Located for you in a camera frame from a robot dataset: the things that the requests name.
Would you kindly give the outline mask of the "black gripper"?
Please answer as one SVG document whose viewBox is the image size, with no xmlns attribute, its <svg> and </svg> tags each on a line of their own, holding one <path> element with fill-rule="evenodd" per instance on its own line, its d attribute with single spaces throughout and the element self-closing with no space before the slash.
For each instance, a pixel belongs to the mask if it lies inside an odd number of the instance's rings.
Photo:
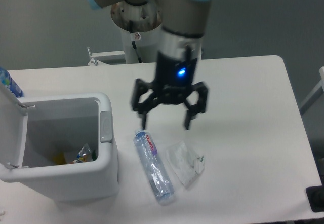
<svg viewBox="0 0 324 224">
<path fill-rule="evenodd" d="M 141 119 L 141 129 L 146 129 L 148 113 L 159 104 L 181 104 L 187 107 L 184 128 L 189 130 L 191 120 L 198 113 L 205 113 L 209 89 L 204 82 L 193 84 L 197 61 L 200 56 L 201 37 L 182 36 L 163 28 L 160 32 L 157 64 L 153 82 L 135 79 L 131 96 L 132 110 Z M 141 96 L 152 93 L 142 102 Z M 196 104 L 187 97 L 198 93 Z"/>
</svg>

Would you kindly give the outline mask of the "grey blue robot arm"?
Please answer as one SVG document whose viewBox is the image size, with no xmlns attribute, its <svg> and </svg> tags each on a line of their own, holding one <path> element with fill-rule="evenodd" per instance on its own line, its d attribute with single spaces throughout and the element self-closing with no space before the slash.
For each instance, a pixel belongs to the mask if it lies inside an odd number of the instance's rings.
<svg viewBox="0 0 324 224">
<path fill-rule="evenodd" d="M 158 105 L 184 104 L 184 127 L 207 107 L 208 87 L 194 83 L 212 0 L 88 0 L 93 9 L 111 7 L 115 23 L 128 32 L 135 62 L 144 61 L 139 40 L 145 32 L 160 28 L 154 52 L 155 77 L 136 79 L 131 107 L 146 127 L 148 113 Z"/>
</svg>

